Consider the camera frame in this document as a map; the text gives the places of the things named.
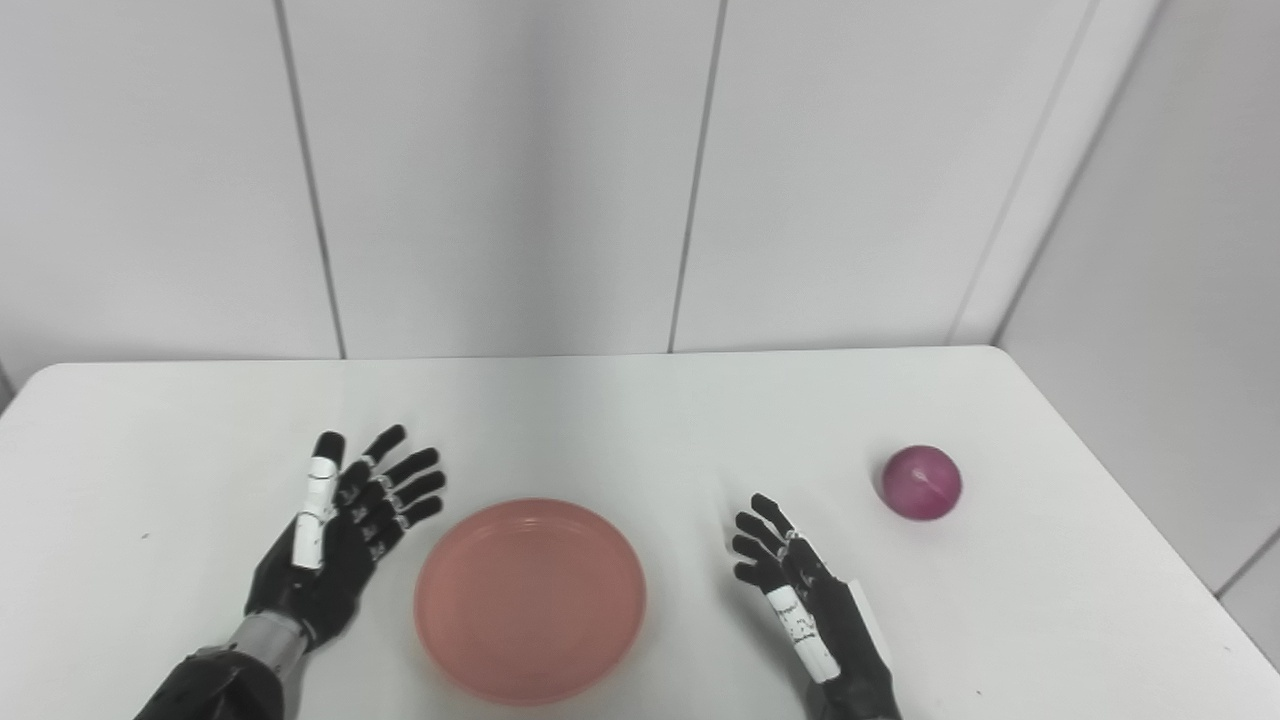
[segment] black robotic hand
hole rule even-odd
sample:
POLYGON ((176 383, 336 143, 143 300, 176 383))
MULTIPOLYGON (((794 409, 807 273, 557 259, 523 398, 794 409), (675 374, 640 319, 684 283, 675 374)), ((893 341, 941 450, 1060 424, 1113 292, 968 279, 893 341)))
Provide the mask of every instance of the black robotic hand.
MULTIPOLYGON (((413 524, 440 511, 440 498, 430 495, 444 487, 444 473, 420 474, 439 462, 434 447, 420 450, 384 474, 374 475, 381 459, 404 439, 394 425, 338 479, 332 516, 323 521, 323 561, 316 569, 294 564, 300 521, 291 521, 266 551, 253 573, 244 615, 274 611, 297 620, 314 650, 342 630, 356 614, 360 593, 378 561, 413 524)), ((316 457, 342 464, 342 436, 325 433, 316 457)), ((303 510, 300 518, 306 514, 303 510)))
POLYGON ((849 585, 836 579, 778 509, 763 495, 739 512, 733 575, 759 588, 791 634, 796 652, 840 720, 901 720, 893 682, 849 585), (764 523, 768 520, 774 529, 764 523))
POLYGON ((338 433, 316 442, 301 512, 253 573, 244 620, 232 638, 196 651, 169 674, 137 720, 280 720, 282 679, 342 633, 374 568, 413 524, 440 511, 444 473, 435 448, 383 474, 374 469, 404 439, 394 425, 342 475, 338 433))

